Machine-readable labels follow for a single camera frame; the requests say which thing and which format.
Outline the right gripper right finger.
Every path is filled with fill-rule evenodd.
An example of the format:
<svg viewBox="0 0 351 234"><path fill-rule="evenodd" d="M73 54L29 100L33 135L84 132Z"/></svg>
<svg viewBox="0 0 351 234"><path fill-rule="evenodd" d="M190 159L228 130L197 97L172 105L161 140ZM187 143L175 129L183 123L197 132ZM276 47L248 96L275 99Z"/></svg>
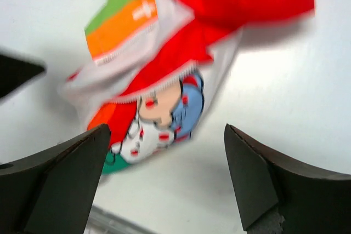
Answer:
<svg viewBox="0 0 351 234"><path fill-rule="evenodd" d="M296 160L232 125L224 144L247 233L350 233L350 175Z"/></svg>

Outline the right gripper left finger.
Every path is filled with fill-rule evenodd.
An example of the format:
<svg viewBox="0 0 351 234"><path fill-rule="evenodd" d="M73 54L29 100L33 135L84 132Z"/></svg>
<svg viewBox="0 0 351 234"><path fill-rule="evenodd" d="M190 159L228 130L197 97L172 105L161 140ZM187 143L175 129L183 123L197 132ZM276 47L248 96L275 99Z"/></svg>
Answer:
<svg viewBox="0 0 351 234"><path fill-rule="evenodd" d="M1 233L83 233L110 134L103 124L1 164Z"/></svg>

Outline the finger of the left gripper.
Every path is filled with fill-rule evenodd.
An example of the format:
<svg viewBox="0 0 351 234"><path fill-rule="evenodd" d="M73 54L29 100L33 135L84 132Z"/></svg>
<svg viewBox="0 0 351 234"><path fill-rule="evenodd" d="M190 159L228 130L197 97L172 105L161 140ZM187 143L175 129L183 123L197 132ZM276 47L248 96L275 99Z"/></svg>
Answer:
<svg viewBox="0 0 351 234"><path fill-rule="evenodd" d="M46 72L43 62L19 54L1 53L1 99Z"/></svg>

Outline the colourful children's zip jacket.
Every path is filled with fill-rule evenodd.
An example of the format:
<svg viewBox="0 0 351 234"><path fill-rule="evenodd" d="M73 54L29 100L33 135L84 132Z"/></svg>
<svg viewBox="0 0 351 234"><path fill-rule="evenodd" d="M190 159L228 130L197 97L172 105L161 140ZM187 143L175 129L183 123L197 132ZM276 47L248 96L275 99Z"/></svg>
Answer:
<svg viewBox="0 0 351 234"><path fill-rule="evenodd" d="M313 9L314 0L107 0L84 30L91 61L61 89L84 129L111 130L102 173L191 138L243 27Z"/></svg>

